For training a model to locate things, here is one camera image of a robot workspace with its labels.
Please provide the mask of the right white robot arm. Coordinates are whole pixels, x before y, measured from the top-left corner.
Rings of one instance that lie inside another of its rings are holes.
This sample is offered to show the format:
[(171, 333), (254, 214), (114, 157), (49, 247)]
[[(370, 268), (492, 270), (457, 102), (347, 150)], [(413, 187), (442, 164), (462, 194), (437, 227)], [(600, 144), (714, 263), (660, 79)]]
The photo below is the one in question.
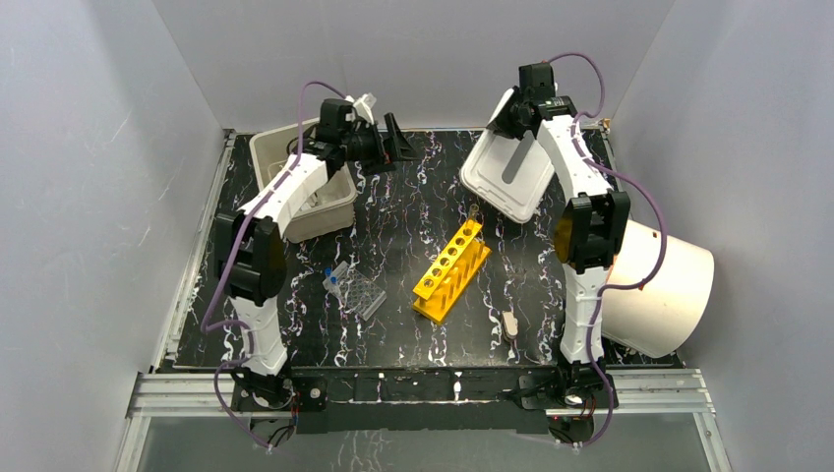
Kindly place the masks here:
[(553, 246), (566, 276), (561, 352), (571, 364), (599, 361), (601, 288), (623, 245), (629, 196), (616, 191), (590, 165), (572, 102), (557, 95), (554, 71), (545, 62), (522, 65), (518, 83), (488, 128), (503, 138), (526, 135), (549, 157), (566, 199)]

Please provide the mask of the white bin lid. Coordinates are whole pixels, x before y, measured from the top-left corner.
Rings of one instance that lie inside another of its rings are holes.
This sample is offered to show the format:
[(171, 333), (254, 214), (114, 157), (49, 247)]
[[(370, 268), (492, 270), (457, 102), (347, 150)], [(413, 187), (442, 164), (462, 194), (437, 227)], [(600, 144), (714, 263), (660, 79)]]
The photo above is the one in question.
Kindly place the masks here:
[(484, 130), (459, 170), (462, 185), (510, 220), (528, 222), (555, 174), (531, 133), (504, 138)]

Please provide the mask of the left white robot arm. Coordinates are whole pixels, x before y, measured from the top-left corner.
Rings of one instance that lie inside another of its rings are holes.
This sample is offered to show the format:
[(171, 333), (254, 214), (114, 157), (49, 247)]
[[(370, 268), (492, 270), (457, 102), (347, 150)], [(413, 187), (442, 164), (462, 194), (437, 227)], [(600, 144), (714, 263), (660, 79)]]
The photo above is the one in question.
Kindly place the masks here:
[(371, 93), (326, 99), (313, 134), (299, 137), (295, 151), (257, 196), (215, 218), (216, 291), (230, 299), (237, 314), (233, 324), (246, 336), (245, 355), (237, 364), (261, 376), (255, 394), (270, 409), (285, 407), (294, 393), (292, 380), (280, 374), (288, 354), (276, 301), (287, 275), (287, 227), (346, 163), (356, 162), (364, 174), (374, 175), (417, 156), (392, 114), (385, 114), (387, 131), (380, 133), (375, 102)]

